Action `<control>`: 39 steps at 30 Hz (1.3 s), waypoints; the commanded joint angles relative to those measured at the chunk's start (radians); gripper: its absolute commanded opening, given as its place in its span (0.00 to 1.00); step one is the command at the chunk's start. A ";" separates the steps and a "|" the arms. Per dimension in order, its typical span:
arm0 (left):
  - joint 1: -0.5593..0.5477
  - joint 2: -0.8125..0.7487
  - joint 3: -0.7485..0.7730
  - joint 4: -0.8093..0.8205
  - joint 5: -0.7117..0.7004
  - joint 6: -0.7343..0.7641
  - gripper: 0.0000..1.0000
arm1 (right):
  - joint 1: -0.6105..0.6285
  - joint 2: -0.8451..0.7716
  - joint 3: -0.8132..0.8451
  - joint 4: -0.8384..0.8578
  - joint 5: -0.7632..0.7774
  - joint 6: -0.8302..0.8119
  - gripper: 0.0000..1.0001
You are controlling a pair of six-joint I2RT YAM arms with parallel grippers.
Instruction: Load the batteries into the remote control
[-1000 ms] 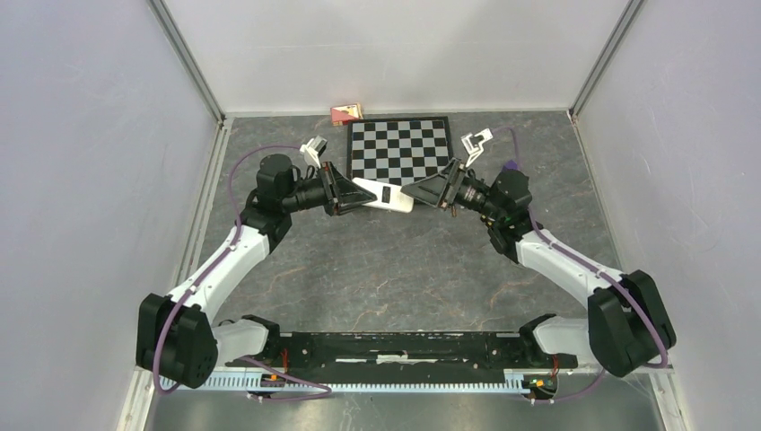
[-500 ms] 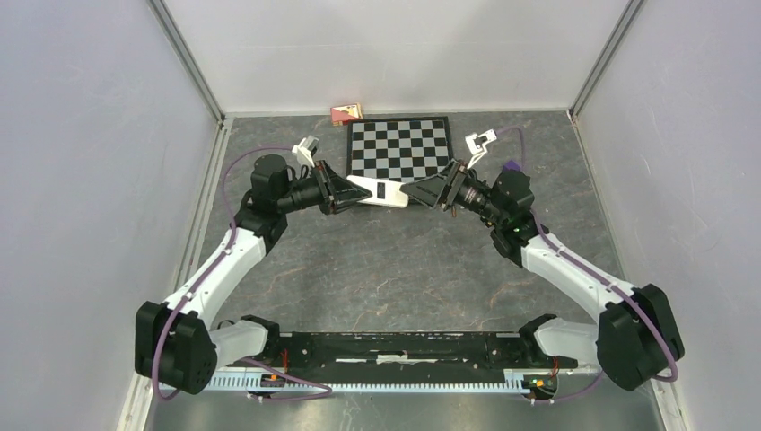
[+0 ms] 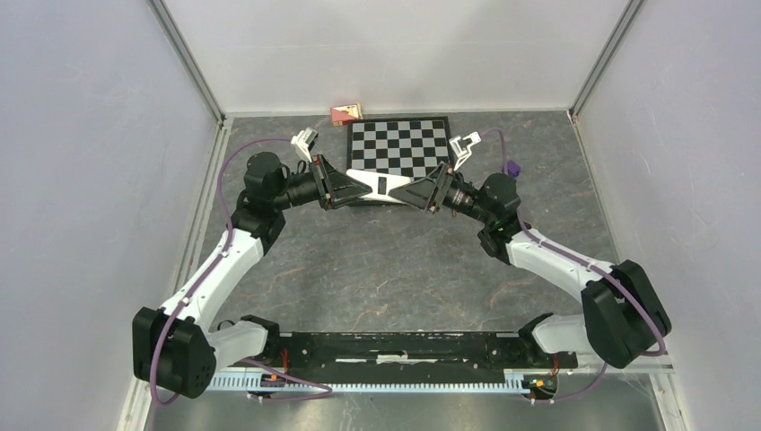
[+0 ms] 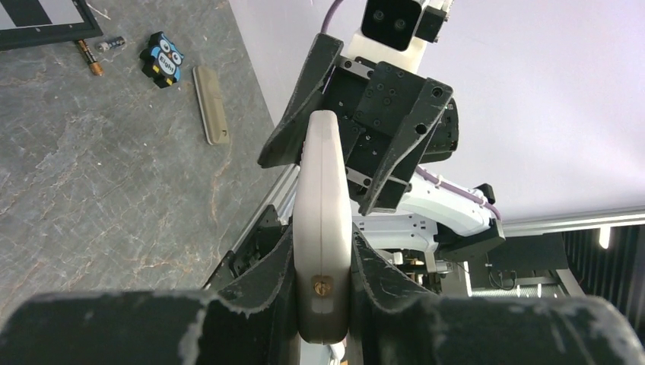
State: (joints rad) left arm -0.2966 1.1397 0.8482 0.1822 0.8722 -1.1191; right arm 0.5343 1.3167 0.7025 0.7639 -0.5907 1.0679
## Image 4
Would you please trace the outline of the red white remote control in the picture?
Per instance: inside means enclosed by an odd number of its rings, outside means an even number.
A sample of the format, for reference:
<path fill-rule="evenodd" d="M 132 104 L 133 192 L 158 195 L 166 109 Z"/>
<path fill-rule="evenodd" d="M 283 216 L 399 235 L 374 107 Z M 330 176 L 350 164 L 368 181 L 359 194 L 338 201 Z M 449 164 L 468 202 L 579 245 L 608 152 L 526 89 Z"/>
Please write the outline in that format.
<path fill-rule="evenodd" d="M 292 215 L 297 325 L 309 343 L 334 344 L 348 332 L 352 212 L 338 120 L 311 113 Z"/>

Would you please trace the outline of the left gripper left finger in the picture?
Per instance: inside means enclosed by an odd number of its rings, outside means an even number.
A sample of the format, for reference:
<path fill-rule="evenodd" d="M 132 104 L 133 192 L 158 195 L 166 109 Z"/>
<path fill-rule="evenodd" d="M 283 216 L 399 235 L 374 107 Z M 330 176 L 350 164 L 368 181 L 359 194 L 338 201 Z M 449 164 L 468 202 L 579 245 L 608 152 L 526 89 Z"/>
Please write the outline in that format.
<path fill-rule="evenodd" d="M 206 363 L 295 363 L 295 270 L 290 227 L 267 256 L 219 290 L 209 303 Z"/>

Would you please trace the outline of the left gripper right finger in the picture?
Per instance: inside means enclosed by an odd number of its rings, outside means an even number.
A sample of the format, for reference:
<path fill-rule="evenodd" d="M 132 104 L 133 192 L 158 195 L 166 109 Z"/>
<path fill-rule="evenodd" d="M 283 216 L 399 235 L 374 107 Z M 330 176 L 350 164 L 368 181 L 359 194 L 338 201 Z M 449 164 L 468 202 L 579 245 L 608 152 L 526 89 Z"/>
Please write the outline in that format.
<path fill-rule="evenodd" d="M 437 364 L 432 315 L 437 295 L 405 276 L 352 227 L 350 363 Z"/>

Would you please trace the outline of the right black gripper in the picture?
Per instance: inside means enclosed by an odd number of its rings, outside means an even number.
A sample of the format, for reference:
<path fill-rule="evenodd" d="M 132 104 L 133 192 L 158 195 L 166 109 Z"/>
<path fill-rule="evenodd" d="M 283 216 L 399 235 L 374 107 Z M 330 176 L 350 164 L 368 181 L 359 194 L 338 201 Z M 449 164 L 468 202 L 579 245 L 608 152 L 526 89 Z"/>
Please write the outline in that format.
<path fill-rule="evenodd" d="M 453 89 L 387 62 L 337 62 L 343 46 L 330 35 L 316 35 L 257 163 L 263 169 L 299 163 L 310 114 L 322 105 L 338 117 L 358 212 L 393 212 L 417 165 L 454 152 Z"/>

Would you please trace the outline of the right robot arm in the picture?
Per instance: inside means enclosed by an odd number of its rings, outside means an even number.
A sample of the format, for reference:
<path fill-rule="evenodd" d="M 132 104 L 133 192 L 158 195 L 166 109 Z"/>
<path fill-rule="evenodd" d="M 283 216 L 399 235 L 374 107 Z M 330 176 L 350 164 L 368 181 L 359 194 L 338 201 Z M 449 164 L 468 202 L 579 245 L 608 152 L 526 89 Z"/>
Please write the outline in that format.
<path fill-rule="evenodd" d="M 351 203 L 359 213 L 399 209 L 434 222 L 440 256 L 461 262 L 504 241 L 489 186 L 461 188 L 421 169 L 444 160 L 457 124 L 453 89 L 386 60 L 342 56 L 343 43 L 318 34 L 281 121 L 260 155 L 264 168 L 300 172 L 292 222 L 295 262 L 347 265 Z"/>

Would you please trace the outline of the beige remote control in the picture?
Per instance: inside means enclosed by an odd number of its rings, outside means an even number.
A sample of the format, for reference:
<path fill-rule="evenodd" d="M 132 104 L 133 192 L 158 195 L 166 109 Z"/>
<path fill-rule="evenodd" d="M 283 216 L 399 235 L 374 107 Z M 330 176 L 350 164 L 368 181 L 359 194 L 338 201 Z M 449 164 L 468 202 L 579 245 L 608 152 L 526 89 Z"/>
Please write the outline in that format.
<path fill-rule="evenodd" d="M 228 144 L 230 134 L 217 73 L 204 65 L 197 65 L 192 75 L 206 141 L 210 145 Z"/>

